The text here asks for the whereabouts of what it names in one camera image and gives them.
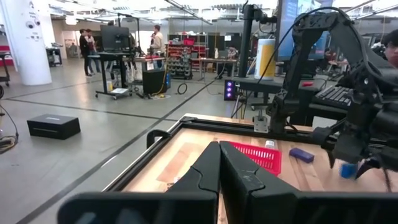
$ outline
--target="purple block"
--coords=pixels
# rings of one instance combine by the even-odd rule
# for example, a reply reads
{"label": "purple block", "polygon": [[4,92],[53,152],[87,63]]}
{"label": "purple block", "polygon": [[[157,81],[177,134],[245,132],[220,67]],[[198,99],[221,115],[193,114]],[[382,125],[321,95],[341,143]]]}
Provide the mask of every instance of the purple block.
{"label": "purple block", "polygon": [[310,163],[313,161],[314,155],[311,153],[308,153],[306,151],[303,151],[299,148],[293,148],[289,152],[290,156],[293,156],[294,158],[300,159],[306,163]]}

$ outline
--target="ceiling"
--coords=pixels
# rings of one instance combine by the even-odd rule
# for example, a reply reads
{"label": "ceiling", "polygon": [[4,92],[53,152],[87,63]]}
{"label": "ceiling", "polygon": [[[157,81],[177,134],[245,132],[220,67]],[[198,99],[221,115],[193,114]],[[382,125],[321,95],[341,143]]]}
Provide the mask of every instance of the ceiling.
{"label": "ceiling", "polygon": [[[93,22],[108,22],[117,18],[117,13],[131,15],[147,22],[157,23],[169,18],[174,19],[201,19],[212,21],[224,19],[239,21],[243,19],[241,9],[244,0],[46,0],[49,2],[50,13],[53,18],[73,18]],[[167,2],[172,1],[180,7]],[[355,7],[363,0],[334,0],[333,6],[342,9]],[[277,7],[277,0],[249,0],[248,4],[257,4],[266,14],[272,14]],[[387,12],[373,15],[380,9],[391,7]],[[350,17],[359,16],[366,19],[378,17],[398,17],[398,4],[390,0],[376,0],[348,13]]]}

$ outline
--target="person with glasses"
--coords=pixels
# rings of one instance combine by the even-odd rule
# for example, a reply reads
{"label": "person with glasses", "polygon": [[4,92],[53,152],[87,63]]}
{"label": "person with glasses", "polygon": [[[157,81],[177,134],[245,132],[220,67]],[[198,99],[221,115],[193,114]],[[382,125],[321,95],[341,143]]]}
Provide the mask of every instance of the person with glasses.
{"label": "person with glasses", "polygon": [[384,54],[388,62],[398,68],[398,29],[387,34],[381,43],[386,47]]}

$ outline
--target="blue block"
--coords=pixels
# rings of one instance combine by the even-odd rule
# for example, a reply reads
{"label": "blue block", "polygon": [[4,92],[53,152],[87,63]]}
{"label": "blue block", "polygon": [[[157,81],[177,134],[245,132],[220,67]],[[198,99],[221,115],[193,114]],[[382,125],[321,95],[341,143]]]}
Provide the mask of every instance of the blue block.
{"label": "blue block", "polygon": [[293,148],[289,151],[289,155],[293,156],[294,158],[300,159],[306,163],[310,163],[313,161],[315,157],[313,154],[303,151],[299,148]]}
{"label": "blue block", "polygon": [[342,164],[340,166],[340,176],[346,179],[352,178],[356,175],[357,170],[357,164]]}

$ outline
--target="wooden table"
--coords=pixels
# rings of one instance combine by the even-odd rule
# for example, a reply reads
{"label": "wooden table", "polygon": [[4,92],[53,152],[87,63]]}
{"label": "wooden table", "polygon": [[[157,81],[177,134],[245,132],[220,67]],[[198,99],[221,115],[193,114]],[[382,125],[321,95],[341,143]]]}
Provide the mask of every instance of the wooden table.
{"label": "wooden table", "polygon": [[[185,116],[217,121],[251,124],[251,121],[220,118],[198,114]],[[311,127],[296,126],[303,131]],[[131,180],[126,192],[165,192],[167,187],[183,176],[190,166],[211,141],[234,141],[253,146],[264,146],[266,139],[237,136],[233,134],[212,133],[194,129],[182,129],[171,141]],[[342,161],[336,160],[335,168],[329,168],[325,150],[316,145],[296,142],[277,141],[278,150],[282,151],[282,172],[278,176],[285,182],[304,191],[334,192],[385,192],[386,186],[382,170],[371,169],[358,180],[344,179],[339,175]],[[289,150],[299,147],[315,155],[313,163],[306,164],[289,156]],[[398,175],[389,172],[392,191],[398,191]],[[227,223],[222,195],[219,205],[219,223]]]}
{"label": "wooden table", "polygon": [[238,62],[238,60],[235,59],[222,59],[222,58],[191,58],[191,60],[199,62],[199,72],[200,72],[199,81],[202,81],[205,78],[205,73],[203,72],[203,64],[206,64],[207,62],[217,63],[217,66],[219,63],[232,63],[232,74],[231,74],[232,77],[234,77],[235,66],[236,63]]}

